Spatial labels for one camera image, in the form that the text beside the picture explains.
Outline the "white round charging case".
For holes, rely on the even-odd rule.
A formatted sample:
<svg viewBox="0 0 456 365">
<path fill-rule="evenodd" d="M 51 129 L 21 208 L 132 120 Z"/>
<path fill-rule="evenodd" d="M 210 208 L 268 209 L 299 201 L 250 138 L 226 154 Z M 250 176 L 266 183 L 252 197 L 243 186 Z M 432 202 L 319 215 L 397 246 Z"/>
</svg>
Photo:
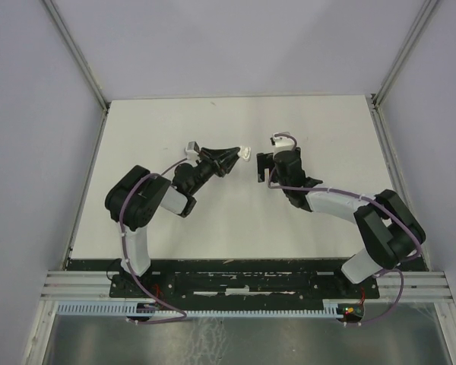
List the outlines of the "white round charging case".
<svg viewBox="0 0 456 365">
<path fill-rule="evenodd" d="M 245 162 L 249 162 L 251 159 L 251 152 L 252 149 L 248 146 L 240 146 L 239 151 L 237 153 L 238 157 Z"/>
</svg>

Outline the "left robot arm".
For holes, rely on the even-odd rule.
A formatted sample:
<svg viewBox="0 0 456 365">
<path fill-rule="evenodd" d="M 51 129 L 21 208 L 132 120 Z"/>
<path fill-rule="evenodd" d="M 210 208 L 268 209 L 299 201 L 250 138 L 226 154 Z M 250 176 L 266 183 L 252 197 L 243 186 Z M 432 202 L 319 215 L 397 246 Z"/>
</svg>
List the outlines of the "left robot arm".
<svg viewBox="0 0 456 365">
<path fill-rule="evenodd" d="M 152 173 L 136 165 L 108 192 L 105 208 L 118 224 L 122 242 L 123 270 L 130 275 L 127 288 L 138 297 L 149 294 L 153 278 L 147 274 L 151 259 L 147 247 L 147 225 L 158 208 L 177 216 L 191 214 L 197 201 L 195 193 L 210 178 L 224 177 L 240 159 L 248 161 L 251 148 L 201 148 L 188 143 L 185 158 L 163 173 Z"/>
</svg>

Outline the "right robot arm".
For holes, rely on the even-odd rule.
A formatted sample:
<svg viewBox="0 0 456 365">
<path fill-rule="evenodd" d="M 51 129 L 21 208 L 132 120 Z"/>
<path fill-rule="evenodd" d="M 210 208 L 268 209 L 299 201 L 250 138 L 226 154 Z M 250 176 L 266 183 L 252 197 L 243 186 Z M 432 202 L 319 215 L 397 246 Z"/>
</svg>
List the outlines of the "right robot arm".
<svg viewBox="0 0 456 365">
<path fill-rule="evenodd" d="M 385 189 L 367 196 L 324 186 L 306 175 L 299 148 L 259 153 L 256 163 L 258 181 L 282 191 L 293 207 L 357 226 L 363 248 L 334 277 L 334 290 L 340 296 L 351 297 L 365 279 L 420 257 L 426 233 L 395 191 Z"/>
</svg>

